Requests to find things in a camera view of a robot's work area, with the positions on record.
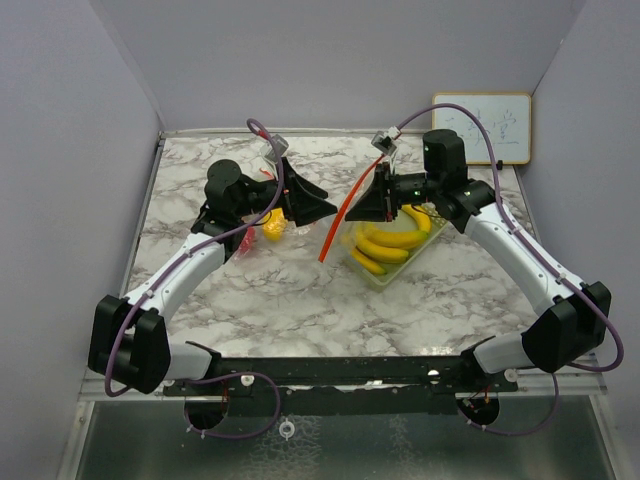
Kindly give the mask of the red toy apple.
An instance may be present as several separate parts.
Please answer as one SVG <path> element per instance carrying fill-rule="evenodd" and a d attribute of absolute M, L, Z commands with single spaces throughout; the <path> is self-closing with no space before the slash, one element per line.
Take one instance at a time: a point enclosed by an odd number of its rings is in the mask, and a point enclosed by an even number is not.
<path fill-rule="evenodd" d="M 242 239 L 236 253 L 240 256 L 244 256 L 248 254 L 253 248 L 253 245 L 255 243 L 255 238 L 256 238 L 255 229 L 253 227 L 248 228 L 245 231 L 244 238 Z"/>

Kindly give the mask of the clear orange-zip bag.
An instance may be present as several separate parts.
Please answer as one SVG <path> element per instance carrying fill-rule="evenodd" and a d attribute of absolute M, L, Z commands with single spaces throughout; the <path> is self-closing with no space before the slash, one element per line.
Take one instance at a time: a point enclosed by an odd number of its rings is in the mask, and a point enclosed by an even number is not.
<path fill-rule="evenodd" d="M 275 177 L 274 175 L 272 175 L 267 180 L 271 180 L 271 179 L 277 180 L 280 185 L 284 184 L 284 175 L 283 175 L 283 181 L 280 181 L 280 178 L 279 177 Z M 273 210 L 275 208 L 281 208 L 281 207 L 280 206 L 274 206 L 271 210 Z M 263 212 L 261 212 L 261 213 L 259 213 L 257 215 L 245 216 L 243 218 L 243 220 L 245 221 L 246 224 L 248 224 L 247 229 L 250 228 L 250 227 L 253 227 L 255 230 L 262 228 L 262 224 L 266 220 L 266 217 L 267 217 L 267 215 L 269 214 L 269 212 L 271 210 L 269 210 L 269 211 L 265 210 L 265 211 L 263 211 Z M 230 259 L 231 256 L 236 253 L 236 251 L 237 251 L 237 249 L 238 249 L 238 247 L 239 247 L 239 245 L 240 245 L 240 243 L 241 243 L 243 238 L 244 238 L 244 236 L 239 238 L 239 239 L 236 239 L 236 240 L 230 239 L 230 240 L 226 240 L 225 241 L 225 247 L 227 249 L 227 251 L 226 251 L 226 259 Z"/>
<path fill-rule="evenodd" d="M 381 154 L 360 175 L 341 203 L 317 260 L 324 263 L 339 227 L 353 221 L 390 221 L 399 207 L 394 173 Z"/>

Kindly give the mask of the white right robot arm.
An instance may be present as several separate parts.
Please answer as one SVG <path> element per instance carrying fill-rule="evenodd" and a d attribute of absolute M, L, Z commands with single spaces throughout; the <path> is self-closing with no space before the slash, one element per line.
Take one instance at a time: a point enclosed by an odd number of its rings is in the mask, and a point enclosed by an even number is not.
<path fill-rule="evenodd" d="M 554 373 L 599 346 L 610 291 L 560 267 L 498 202 L 493 188 L 469 178 L 464 142 L 454 131 L 431 130 L 422 142 L 423 172 L 397 175 L 386 163 L 376 166 L 372 183 L 345 219 L 386 222 L 404 205 L 431 203 L 488 252 L 524 293 L 536 322 L 521 333 L 491 337 L 465 350 L 461 383 L 481 391 L 507 369 Z"/>

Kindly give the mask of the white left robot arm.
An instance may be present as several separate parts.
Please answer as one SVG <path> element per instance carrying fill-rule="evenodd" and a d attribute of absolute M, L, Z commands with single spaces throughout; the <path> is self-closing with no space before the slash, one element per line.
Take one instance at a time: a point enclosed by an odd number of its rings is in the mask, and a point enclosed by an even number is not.
<path fill-rule="evenodd" d="M 275 178 L 256 181 L 229 159 L 207 171 L 205 202 L 179 250 L 149 280 L 124 297 L 97 305 L 88 367 L 125 389 L 151 393 L 164 381 L 186 380 L 206 395 L 220 385 L 215 352 L 194 342 L 173 344 L 167 325 L 191 293 L 239 249 L 249 229 L 245 217 L 281 209 L 296 226 L 336 213 L 328 194 L 297 174 L 288 160 Z"/>

